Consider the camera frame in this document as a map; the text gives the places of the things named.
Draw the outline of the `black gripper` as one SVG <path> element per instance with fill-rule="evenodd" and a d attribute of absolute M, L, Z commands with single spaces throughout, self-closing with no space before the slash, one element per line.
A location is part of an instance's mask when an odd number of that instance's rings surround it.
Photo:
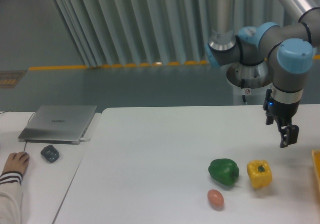
<path fill-rule="evenodd" d="M 281 136 L 280 148 L 295 144 L 298 140 L 299 127 L 292 124 L 292 117 L 296 114 L 299 101 L 296 103 L 286 104 L 275 100 L 272 97 L 272 90 L 268 89 L 265 94 L 263 110 L 266 115 L 266 125 L 277 122 L 277 128 Z"/>

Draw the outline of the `person's hand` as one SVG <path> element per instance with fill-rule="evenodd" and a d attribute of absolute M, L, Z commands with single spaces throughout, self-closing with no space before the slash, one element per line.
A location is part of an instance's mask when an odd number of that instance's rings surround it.
<path fill-rule="evenodd" d="M 25 152 L 10 153 L 4 165 L 2 174 L 19 173 L 23 177 L 28 165 L 30 156 L 23 156 Z"/>

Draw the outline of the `white striped sleeve forearm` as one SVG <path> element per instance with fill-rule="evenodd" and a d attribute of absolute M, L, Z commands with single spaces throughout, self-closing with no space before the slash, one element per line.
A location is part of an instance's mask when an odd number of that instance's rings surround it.
<path fill-rule="evenodd" d="M 0 176 L 0 223 L 20 224 L 23 190 L 20 172 L 5 172 Z"/>

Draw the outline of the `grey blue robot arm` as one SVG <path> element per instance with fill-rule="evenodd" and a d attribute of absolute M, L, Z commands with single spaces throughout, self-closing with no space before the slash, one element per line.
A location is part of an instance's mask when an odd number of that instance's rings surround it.
<path fill-rule="evenodd" d="M 266 124 L 277 124 L 280 147 L 298 140 L 299 127 L 292 123 L 298 110 L 314 49 L 320 45 L 320 7 L 315 0 L 279 0 L 295 24 L 280 26 L 266 22 L 233 33 L 234 0 L 217 0 L 218 21 L 205 46 L 213 66 L 230 64 L 257 69 L 266 64 L 260 77 L 267 88 L 263 109 Z"/>

